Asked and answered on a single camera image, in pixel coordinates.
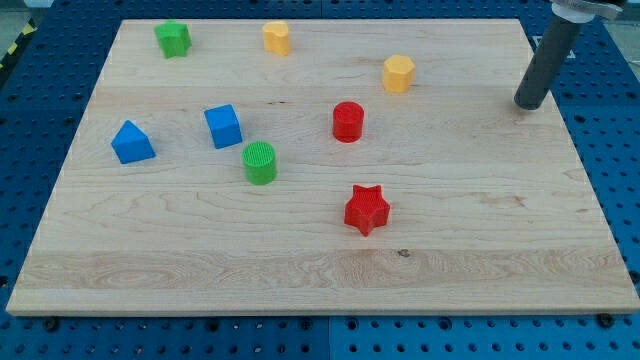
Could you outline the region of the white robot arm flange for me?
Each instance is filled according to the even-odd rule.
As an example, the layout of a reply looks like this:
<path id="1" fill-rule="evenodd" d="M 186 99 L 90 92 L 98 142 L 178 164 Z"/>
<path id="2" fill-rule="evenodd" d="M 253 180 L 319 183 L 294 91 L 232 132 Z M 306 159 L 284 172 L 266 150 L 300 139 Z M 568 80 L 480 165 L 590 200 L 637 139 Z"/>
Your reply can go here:
<path id="1" fill-rule="evenodd" d="M 584 24 L 595 17 L 614 20 L 627 0 L 551 0 L 552 12 L 569 22 Z"/>

